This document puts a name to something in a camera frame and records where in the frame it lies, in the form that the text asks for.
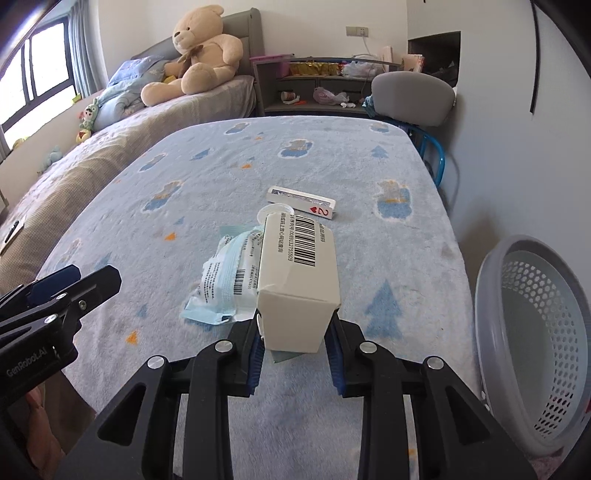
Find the person left hand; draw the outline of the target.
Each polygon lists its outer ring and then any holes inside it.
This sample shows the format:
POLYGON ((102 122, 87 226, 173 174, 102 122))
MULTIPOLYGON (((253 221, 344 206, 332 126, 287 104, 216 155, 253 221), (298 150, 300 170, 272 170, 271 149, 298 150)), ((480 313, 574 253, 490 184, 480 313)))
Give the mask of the person left hand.
POLYGON ((62 372, 29 391, 27 452, 41 479, 53 479, 61 460, 71 451, 96 412, 62 372))

